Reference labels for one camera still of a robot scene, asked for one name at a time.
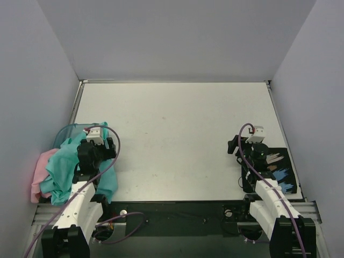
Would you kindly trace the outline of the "black t shirt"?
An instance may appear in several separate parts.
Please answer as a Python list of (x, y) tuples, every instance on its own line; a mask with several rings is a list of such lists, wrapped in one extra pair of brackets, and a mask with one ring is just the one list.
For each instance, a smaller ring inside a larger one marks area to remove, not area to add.
[[(270, 176), (273, 176), (284, 194), (297, 193), (298, 183), (286, 148), (269, 148), (266, 160), (258, 161), (259, 164), (253, 163), (249, 157), (246, 159), (263, 177), (270, 178)], [(259, 178), (253, 172), (247, 174), (247, 165), (241, 157), (236, 157), (236, 160), (241, 165), (243, 191), (250, 194), (254, 192), (255, 187), (253, 184), (255, 180), (259, 180)]]

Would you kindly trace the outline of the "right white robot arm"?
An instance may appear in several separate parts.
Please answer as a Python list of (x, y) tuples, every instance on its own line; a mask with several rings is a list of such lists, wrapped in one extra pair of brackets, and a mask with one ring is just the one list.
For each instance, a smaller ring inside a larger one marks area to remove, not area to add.
[(227, 152), (235, 155), (241, 167), (238, 183), (246, 194), (237, 220), (258, 223), (256, 227), (240, 226), (238, 232), (251, 243), (265, 234), (271, 257), (316, 257), (315, 223), (287, 199), (297, 192), (288, 150), (235, 135)]

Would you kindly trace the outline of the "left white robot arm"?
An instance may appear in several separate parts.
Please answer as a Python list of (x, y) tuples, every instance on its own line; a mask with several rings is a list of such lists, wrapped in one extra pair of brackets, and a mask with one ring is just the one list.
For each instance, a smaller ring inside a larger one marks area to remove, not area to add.
[(90, 257), (89, 241), (96, 223), (106, 221), (111, 213), (105, 195), (96, 194), (100, 165), (116, 157), (111, 137), (81, 141), (66, 207), (53, 227), (41, 235), (43, 257)]

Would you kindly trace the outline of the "clear plastic bin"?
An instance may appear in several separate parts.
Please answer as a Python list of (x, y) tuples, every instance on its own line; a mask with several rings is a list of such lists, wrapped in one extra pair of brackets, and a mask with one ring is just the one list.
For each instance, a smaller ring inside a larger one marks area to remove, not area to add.
[[(107, 126), (106, 122), (92, 123), (92, 124), (69, 124), (57, 133), (53, 148), (62, 148), (66, 145), (75, 145), (76, 149), (86, 149), (91, 147), (106, 148), (109, 144), (106, 142), (109, 132), (107, 128), (100, 127), (100, 125)], [(91, 127), (90, 131), (99, 131), (99, 138), (88, 138), (88, 131), (85, 128)]]

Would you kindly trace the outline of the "teal t shirt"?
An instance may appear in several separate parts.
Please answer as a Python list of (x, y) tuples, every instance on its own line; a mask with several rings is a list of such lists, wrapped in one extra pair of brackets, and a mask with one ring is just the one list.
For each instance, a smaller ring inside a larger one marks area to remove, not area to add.
[[(118, 190), (118, 181), (114, 167), (108, 168), (111, 160), (103, 161), (99, 171), (104, 172), (100, 177), (96, 194), (105, 195), (108, 202)], [(51, 203), (54, 206), (63, 205), (71, 193), (72, 179), (75, 166), (78, 164), (75, 145), (66, 145), (60, 148), (48, 161), (46, 169), (52, 179), (54, 189), (51, 191)]]

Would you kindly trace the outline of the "pink t shirt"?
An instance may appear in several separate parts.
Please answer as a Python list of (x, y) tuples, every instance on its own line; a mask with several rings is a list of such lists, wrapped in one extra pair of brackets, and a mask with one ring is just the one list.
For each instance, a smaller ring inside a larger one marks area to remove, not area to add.
[(48, 198), (54, 189), (52, 179), (46, 169), (48, 161), (59, 149), (54, 148), (40, 154), (34, 171), (33, 181), (31, 184), (31, 202), (39, 203), (40, 197)]

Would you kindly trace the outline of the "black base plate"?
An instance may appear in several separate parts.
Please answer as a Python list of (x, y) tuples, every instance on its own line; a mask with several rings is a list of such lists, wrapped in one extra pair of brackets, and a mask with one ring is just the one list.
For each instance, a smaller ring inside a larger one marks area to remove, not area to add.
[(257, 240), (263, 235), (261, 226), (248, 212), (244, 200), (181, 201), (181, 202), (112, 202), (105, 218), (118, 216), (125, 234), (134, 237), (223, 237), (245, 236)]

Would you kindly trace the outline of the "aluminium rail frame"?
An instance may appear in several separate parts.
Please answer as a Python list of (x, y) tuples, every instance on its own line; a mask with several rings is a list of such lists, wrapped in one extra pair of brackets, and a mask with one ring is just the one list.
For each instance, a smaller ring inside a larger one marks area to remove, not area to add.
[[(296, 202), (295, 200), (292, 200), (291, 205), (303, 217), (311, 218), (316, 224), (322, 223), (320, 212), (315, 201)], [(58, 211), (58, 209), (59, 208), (57, 206), (52, 206), (47, 203), (38, 204), (32, 225), (44, 225)]]

